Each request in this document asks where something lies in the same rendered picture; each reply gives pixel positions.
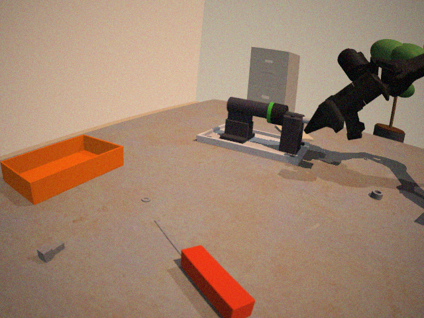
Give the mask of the orange open-top tray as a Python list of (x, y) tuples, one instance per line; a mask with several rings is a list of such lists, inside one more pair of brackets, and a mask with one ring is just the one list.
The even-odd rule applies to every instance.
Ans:
[(80, 135), (3, 160), (4, 182), (33, 205), (124, 165), (123, 146)]

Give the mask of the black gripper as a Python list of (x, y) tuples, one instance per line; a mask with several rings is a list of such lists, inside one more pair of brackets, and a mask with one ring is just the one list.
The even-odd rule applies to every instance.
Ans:
[(352, 83), (348, 84), (335, 95), (329, 96), (318, 105), (309, 123), (304, 129), (306, 134), (330, 127), (337, 133), (344, 128), (347, 115), (366, 106)]

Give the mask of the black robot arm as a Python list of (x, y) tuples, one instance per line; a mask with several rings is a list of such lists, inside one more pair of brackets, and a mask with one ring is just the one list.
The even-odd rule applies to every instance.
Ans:
[[(401, 95), (415, 80), (424, 76), (424, 54), (410, 60), (371, 56), (368, 62), (362, 52), (347, 48), (339, 54), (337, 61), (365, 104), (381, 94), (389, 101), (389, 96)], [(381, 79), (378, 77), (379, 67), (382, 69)], [(365, 129), (357, 110), (349, 113), (345, 121), (348, 140), (362, 138), (361, 132)]]

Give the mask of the green ring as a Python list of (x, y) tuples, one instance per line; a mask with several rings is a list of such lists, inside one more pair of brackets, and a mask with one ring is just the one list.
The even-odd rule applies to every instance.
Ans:
[(267, 116), (266, 116), (267, 123), (271, 123), (270, 113), (271, 113), (273, 104), (274, 103), (270, 102), (268, 109), (267, 109), (267, 111), (268, 111)]

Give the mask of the red block with thin grey rod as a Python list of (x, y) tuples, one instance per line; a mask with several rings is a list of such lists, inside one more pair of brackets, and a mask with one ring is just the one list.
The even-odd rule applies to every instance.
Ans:
[(159, 219), (154, 220), (181, 257), (181, 267), (224, 318), (251, 316), (255, 299), (203, 248), (182, 249)]

